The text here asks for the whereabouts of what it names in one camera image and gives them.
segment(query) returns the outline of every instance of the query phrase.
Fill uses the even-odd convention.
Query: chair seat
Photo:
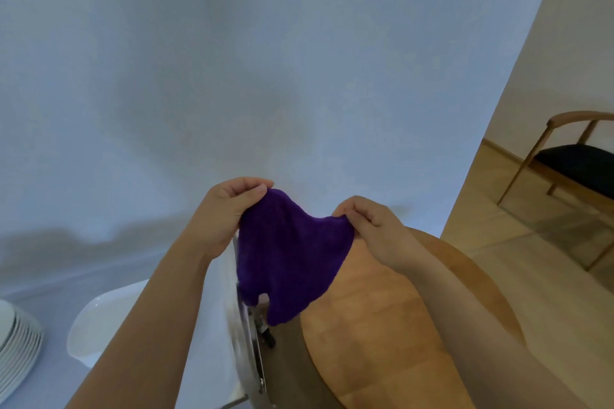
[[[538,152],[535,160],[556,172],[614,199],[614,154],[586,144],[570,144]]]

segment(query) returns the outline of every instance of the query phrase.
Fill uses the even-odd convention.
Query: table
[[[450,244],[412,231],[524,343],[514,312],[487,274]],[[348,409],[473,407],[417,291],[377,263],[363,241],[354,242],[301,323],[314,365]]]

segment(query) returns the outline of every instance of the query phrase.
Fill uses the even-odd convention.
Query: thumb
[[[266,194],[266,185],[261,184],[249,191],[245,191],[243,194],[233,198],[235,207],[243,213],[244,210],[249,209],[252,205],[256,204]]]
[[[348,211],[348,213],[346,213],[346,216],[348,217],[348,220],[352,224],[354,229],[356,229],[356,231],[363,238],[373,229],[373,225],[371,225],[371,222],[356,211]]]

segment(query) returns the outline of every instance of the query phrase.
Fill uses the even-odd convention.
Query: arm
[[[355,196],[334,212],[342,214],[380,263],[414,284],[476,408],[586,409],[388,207]]]
[[[175,407],[207,268],[270,187],[238,178],[211,188],[66,409]]]

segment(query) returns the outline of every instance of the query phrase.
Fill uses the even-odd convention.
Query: person's left hand
[[[188,222],[181,238],[214,259],[230,244],[246,209],[262,199],[272,181],[264,178],[235,178],[209,189]]]

